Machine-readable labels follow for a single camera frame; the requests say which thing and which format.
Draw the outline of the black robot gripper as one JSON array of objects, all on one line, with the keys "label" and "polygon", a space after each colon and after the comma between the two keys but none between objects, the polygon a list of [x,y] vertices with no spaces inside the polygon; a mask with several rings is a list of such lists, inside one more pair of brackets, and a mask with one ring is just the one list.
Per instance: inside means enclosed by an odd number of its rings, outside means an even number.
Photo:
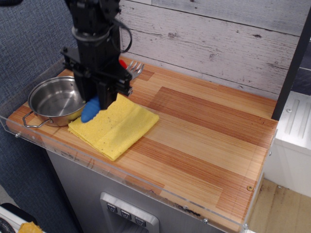
[{"label": "black robot gripper", "polygon": [[101,37],[81,35],[78,47],[63,47],[65,68],[73,71],[79,93],[85,102],[97,93],[100,109],[106,110],[116,100],[117,93],[130,95],[132,76],[119,63],[120,35]]}]

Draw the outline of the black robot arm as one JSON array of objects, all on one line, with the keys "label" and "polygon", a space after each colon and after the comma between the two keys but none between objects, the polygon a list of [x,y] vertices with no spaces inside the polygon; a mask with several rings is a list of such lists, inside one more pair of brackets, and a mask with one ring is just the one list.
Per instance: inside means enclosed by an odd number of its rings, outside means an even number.
[{"label": "black robot arm", "polygon": [[119,62],[120,30],[129,30],[116,19],[121,12],[118,0],[68,0],[71,33],[76,48],[63,47],[64,66],[73,72],[82,99],[99,98],[100,109],[106,110],[121,93],[132,93],[131,74]]}]

